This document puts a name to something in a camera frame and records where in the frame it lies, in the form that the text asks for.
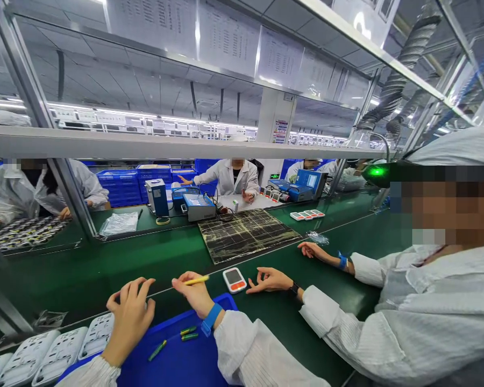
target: blue tray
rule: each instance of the blue tray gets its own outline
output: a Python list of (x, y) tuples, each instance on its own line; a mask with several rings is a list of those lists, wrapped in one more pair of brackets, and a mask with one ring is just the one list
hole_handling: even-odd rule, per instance
[[(220, 304), (224, 310), (238, 310), (229, 293), (220, 295), (213, 301)], [(199, 337), (182, 342), (179, 332), (191, 326), (197, 326), (195, 332), (199, 333)], [(149, 362), (147, 359), (163, 340), (167, 340), (167, 345), (152, 362)], [(59, 381), (95, 356), (68, 367)], [(147, 331), (122, 366), (117, 385), (119, 387), (186, 384), (193, 384), (196, 387), (227, 386), (217, 368), (217, 359), (217, 344), (213, 334), (208, 338), (204, 336), (201, 331), (201, 320), (194, 310), (190, 310)]]

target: digital display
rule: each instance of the digital display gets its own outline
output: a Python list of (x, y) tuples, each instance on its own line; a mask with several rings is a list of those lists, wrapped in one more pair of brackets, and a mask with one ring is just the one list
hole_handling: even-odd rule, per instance
[(311, 175), (308, 177), (307, 186), (309, 186), (310, 188), (315, 188), (316, 183), (317, 183), (317, 176)]
[(227, 271), (226, 278), (229, 283), (237, 283), (242, 280), (242, 278), (238, 274), (238, 270)]

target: yellow pen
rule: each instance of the yellow pen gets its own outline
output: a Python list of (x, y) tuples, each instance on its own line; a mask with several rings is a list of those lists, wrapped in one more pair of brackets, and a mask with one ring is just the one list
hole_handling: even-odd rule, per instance
[(184, 282), (185, 285), (193, 285), (199, 282), (206, 282), (210, 279), (210, 276), (203, 276), (201, 278), (191, 279), (189, 281)]

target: wristwatch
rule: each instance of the wristwatch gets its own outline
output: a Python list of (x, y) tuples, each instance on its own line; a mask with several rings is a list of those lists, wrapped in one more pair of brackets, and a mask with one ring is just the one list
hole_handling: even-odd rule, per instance
[(297, 291), (298, 291), (299, 288), (300, 288), (299, 285), (294, 282), (292, 284), (292, 287), (289, 288), (289, 290), (287, 290), (289, 296), (291, 296), (291, 297), (297, 297)]

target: hair net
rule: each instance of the hair net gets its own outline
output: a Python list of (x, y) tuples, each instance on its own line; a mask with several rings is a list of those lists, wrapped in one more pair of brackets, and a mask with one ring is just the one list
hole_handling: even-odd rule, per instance
[(237, 142), (247, 142), (249, 139), (244, 136), (243, 134), (233, 134), (230, 137), (230, 141), (237, 141)]
[(484, 126), (442, 136), (413, 152), (407, 160), (433, 166), (484, 166)]

